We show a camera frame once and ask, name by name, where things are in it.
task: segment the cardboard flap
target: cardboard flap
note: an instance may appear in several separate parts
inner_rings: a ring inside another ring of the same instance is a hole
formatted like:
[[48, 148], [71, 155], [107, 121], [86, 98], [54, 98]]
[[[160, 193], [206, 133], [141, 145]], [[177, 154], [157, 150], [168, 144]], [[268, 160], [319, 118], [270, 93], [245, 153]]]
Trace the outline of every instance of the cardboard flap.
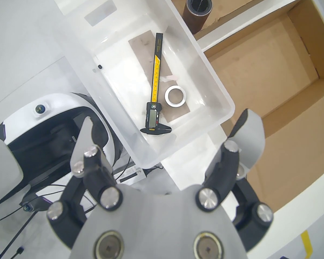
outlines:
[[209, 48], [207, 51], [204, 52], [205, 56], [211, 62], [216, 57], [214, 56], [216, 53], [220, 52], [221, 50], [229, 47], [230, 45], [234, 44], [235, 42], [241, 40], [243, 37], [247, 36], [251, 32], [261, 28], [262, 26], [266, 25], [267, 23], [275, 20], [277, 17], [287, 13], [290, 9], [292, 9], [300, 0], [295, 0], [282, 8], [270, 13], [269, 15], [251, 23], [247, 27], [244, 27], [242, 30], [236, 32], [235, 34], [231, 35], [230, 37], [226, 38], [225, 40], [219, 42], [215, 46]]
[[324, 174], [324, 96], [267, 137], [255, 168], [247, 179], [273, 211]]
[[223, 16], [220, 17], [218, 21], [215, 21], [213, 24], [211, 24], [210, 26], [204, 28], [203, 30], [201, 30], [200, 32], [196, 33], [194, 35], [194, 38], [196, 40], [202, 38], [203, 36], [207, 35], [208, 33], [212, 32], [214, 29], [218, 28], [219, 26], [225, 24], [226, 22], [232, 20], [233, 18], [235, 18], [236, 16], [242, 14], [243, 12], [247, 11], [248, 9], [252, 8], [255, 5], [258, 5], [260, 2], [262, 2], [264, 0], [253, 0], [248, 2], [247, 4], [241, 6], [240, 8], [238, 8], [237, 10]]
[[324, 22], [312, 0], [302, 0], [288, 13], [320, 78], [324, 78]]
[[265, 137], [273, 135], [324, 97], [324, 79], [317, 80], [263, 119]]

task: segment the black cable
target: black cable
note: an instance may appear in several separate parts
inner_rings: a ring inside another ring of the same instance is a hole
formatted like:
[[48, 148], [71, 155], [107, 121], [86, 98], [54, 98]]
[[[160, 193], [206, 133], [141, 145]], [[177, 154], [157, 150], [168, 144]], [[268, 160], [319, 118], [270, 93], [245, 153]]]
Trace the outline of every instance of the black cable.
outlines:
[[7, 250], [10, 248], [10, 246], [13, 244], [13, 242], [17, 239], [17, 237], [22, 233], [23, 229], [29, 224], [29, 222], [32, 220], [32, 218], [38, 213], [38, 211], [35, 211], [31, 217], [28, 218], [28, 220], [23, 224], [23, 226], [20, 228], [20, 230], [16, 233], [16, 235], [12, 238], [9, 244], [5, 247], [4, 251], [0, 254], [0, 259], [3, 257], [3, 255], [7, 252]]
[[24, 251], [24, 248], [21, 246], [17, 249], [17, 251], [15, 252], [15, 254], [11, 257], [11, 259], [16, 258], [16, 256], [18, 256], [19, 254], [22, 254]]
[[[49, 186], [66, 187], [66, 185], [50, 184], [48, 186], [43, 186], [39, 191], [41, 191], [42, 189], [47, 188]], [[86, 198], [93, 206], [95, 205], [86, 195], [83, 195], [83, 197]]]
[[[49, 193], [49, 194], [45, 194], [45, 195], [37, 196], [37, 197], [35, 197], [34, 199], [32, 199], [31, 201], [27, 202], [26, 204], [28, 204], [28, 203], [30, 203], [30, 202], [36, 200], [36, 199], [39, 198], [39, 197], [44, 197], [44, 196], [54, 195], [54, 194], [61, 193], [61, 192], [63, 192], [63, 190], [62, 190], [62, 191], [57, 191], [57, 192], [54, 192], [54, 193]], [[22, 209], [23, 207], [24, 207], [24, 206], [20, 206], [20, 207], [17, 208], [15, 211], [13, 211], [13, 212], [11, 212], [10, 214], [6, 215], [5, 217], [1, 218], [0, 221], [4, 220], [5, 218], [7, 218], [7, 217], [9, 217], [9, 216], [11, 216], [11, 215], [13, 215], [15, 212], [19, 211], [19, 210]]]
[[116, 178], [115, 181], [116, 181], [117, 179], [119, 179], [119, 178], [124, 174], [124, 172], [126, 171], [127, 167], [129, 166], [130, 161], [131, 161], [131, 156], [130, 156], [130, 158], [129, 158], [127, 164], [126, 164], [126, 167], [125, 167], [124, 171], [122, 171], [122, 173], [120, 174], [120, 176], [119, 176], [118, 178]]
[[89, 209], [87, 209], [85, 211], [85, 214], [87, 214], [88, 212], [91, 212], [95, 207], [96, 207], [96, 205], [93, 205], [92, 207], [90, 207]]
[[154, 171], [154, 170], [156, 170], [156, 169], [163, 169], [163, 166], [161, 165], [161, 166], [157, 166], [157, 165], [155, 165], [155, 166], [153, 166], [152, 168], [149, 168], [149, 169], [143, 169], [143, 172], [144, 172], [144, 174], [145, 174], [145, 176], [147, 176], [149, 173], [151, 173], [152, 171]]

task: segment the metal ring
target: metal ring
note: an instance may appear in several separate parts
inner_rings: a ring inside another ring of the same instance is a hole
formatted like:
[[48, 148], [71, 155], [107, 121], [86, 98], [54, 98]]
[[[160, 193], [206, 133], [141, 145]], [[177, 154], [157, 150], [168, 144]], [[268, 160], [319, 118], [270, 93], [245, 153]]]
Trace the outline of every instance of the metal ring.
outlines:
[[[178, 104], [174, 104], [172, 103], [170, 100], [169, 100], [169, 93], [170, 91], [174, 90], [174, 89], [177, 89], [177, 90], [180, 90], [182, 93], [183, 93], [183, 100], [178, 103]], [[173, 108], [178, 108], [178, 107], [181, 107], [185, 102], [186, 102], [186, 92], [183, 88], [181, 88], [180, 86], [178, 85], [173, 85], [173, 86], [170, 86], [166, 93], [164, 94], [164, 98], [166, 99], [166, 102], [168, 105], [170, 105], [171, 107]]]

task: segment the brown paper sheet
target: brown paper sheet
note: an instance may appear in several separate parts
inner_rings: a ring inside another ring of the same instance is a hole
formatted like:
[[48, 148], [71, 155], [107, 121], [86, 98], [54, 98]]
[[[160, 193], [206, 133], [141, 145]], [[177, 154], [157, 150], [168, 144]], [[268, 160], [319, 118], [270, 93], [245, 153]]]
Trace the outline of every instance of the brown paper sheet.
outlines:
[[[155, 37], [151, 31], [147, 31], [140, 36], [137, 36], [131, 40], [129, 40], [130, 46], [135, 53], [141, 67], [144, 70], [144, 73], [149, 81], [150, 85], [152, 85], [152, 74], [153, 74], [153, 60], [154, 60], [154, 51], [155, 51]], [[160, 69], [160, 77], [166, 77], [172, 75], [170, 68], [162, 55], [161, 59], [161, 69]], [[161, 114], [165, 117], [167, 122], [177, 119], [187, 113], [190, 112], [189, 107], [186, 103], [184, 103], [181, 107], [174, 108], [169, 106], [165, 99], [164, 94], [166, 90], [173, 85], [178, 85], [176, 81], [168, 81], [161, 82], [158, 86], [158, 98], [157, 101], [162, 105]], [[183, 94], [179, 90], [172, 90], [169, 93], [169, 100], [172, 103], [179, 103], [183, 99]]]

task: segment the white table surface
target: white table surface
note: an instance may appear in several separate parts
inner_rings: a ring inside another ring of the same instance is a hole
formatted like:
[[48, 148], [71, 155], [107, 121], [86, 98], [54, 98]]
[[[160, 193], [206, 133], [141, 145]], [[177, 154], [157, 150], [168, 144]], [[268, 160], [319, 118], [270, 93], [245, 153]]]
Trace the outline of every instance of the white table surface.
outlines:
[[[63, 14], [67, 14], [85, 0], [55, 1]], [[236, 31], [292, 1], [294, 0], [265, 0], [204, 36], [198, 41], [198, 44], [205, 51]], [[163, 166], [179, 189], [203, 182], [204, 172], [210, 160], [225, 139], [223, 130], [218, 127], [214, 131], [195, 139], [189, 145], [162, 161]], [[276, 212], [272, 227], [265, 238], [248, 253], [249, 258], [268, 258], [293, 238], [299, 236], [323, 215], [324, 197], [317, 196], [323, 190], [324, 175], [293, 201]], [[310, 210], [309, 203], [312, 201], [316, 204]], [[229, 215], [235, 212], [236, 200], [232, 195], [226, 200], [224, 206]]]

